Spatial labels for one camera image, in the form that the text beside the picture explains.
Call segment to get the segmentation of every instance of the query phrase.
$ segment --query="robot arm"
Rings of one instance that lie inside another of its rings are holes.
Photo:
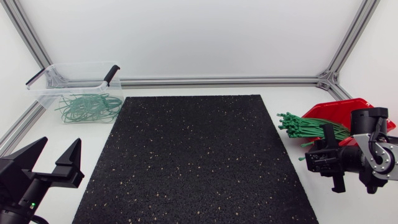
[[[388,180],[398,180],[398,145],[392,143],[397,138],[386,135],[387,117],[387,108],[352,111],[351,135],[357,146],[339,146],[333,127],[323,125],[325,138],[305,154],[308,170],[332,177],[336,193],[345,192],[345,172],[358,173],[369,194]]]

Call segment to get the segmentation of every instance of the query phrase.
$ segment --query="red tray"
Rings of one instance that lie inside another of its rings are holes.
[[[308,111],[303,118],[327,119],[336,123],[340,123],[344,127],[350,129],[351,111],[365,108],[373,108],[373,106],[362,98],[320,103],[310,109],[310,111]],[[396,124],[387,119],[387,132],[396,127]],[[346,138],[339,143],[340,146],[352,146],[355,144],[356,141],[353,138]]]

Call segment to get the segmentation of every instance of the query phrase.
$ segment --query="plastic bin handle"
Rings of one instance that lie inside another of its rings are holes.
[[[108,72],[108,74],[105,76],[104,81],[108,82],[108,86],[109,83],[111,82],[112,78],[114,77],[114,74],[116,74],[116,72],[120,69],[119,66],[117,65],[113,65],[111,70]]]
[[[40,75],[42,74],[42,72],[45,70],[45,68],[41,69],[35,76],[33,76],[25,85],[29,86],[29,84],[31,82],[33,82],[34,80],[36,80],[36,78],[40,77]]]

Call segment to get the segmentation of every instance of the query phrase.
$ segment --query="black cable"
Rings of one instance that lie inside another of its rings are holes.
[[[34,215],[31,221],[38,224],[49,224],[44,218],[37,215]]]
[[[380,133],[380,129],[381,129],[381,125],[383,124],[383,121],[384,121],[384,118],[379,117],[379,119],[378,119],[378,121],[376,123],[376,128],[375,128],[374,132],[371,134],[371,137],[369,139],[369,150],[370,150],[370,153],[372,154],[372,156],[373,156],[374,160],[376,161],[376,163],[379,164],[379,165],[383,163],[383,159],[382,159],[382,157],[380,157],[380,156],[378,156],[376,154],[376,150],[374,148],[374,145],[376,143],[376,139],[380,135],[382,135],[382,136],[384,136],[385,138],[388,139],[388,137],[384,133]]]

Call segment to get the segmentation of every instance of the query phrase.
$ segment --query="bundle of green cable ties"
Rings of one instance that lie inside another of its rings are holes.
[[[341,141],[350,136],[348,128],[327,119],[301,118],[289,112],[286,114],[277,114],[277,116],[283,117],[283,119],[279,120],[282,125],[278,126],[278,128],[281,130],[287,129],[286,132],[290,138],[324,138],[323,129],[320,127],[320,125],[323,124],[333,125],[337,140]],[[301,146],[305,147],[311,144],[313,144],[313,142],[302,144]]]
[[[60,99],[64,123],[94,122],[110,123],[118,116],[123,101],[109,94],[74,94]]]

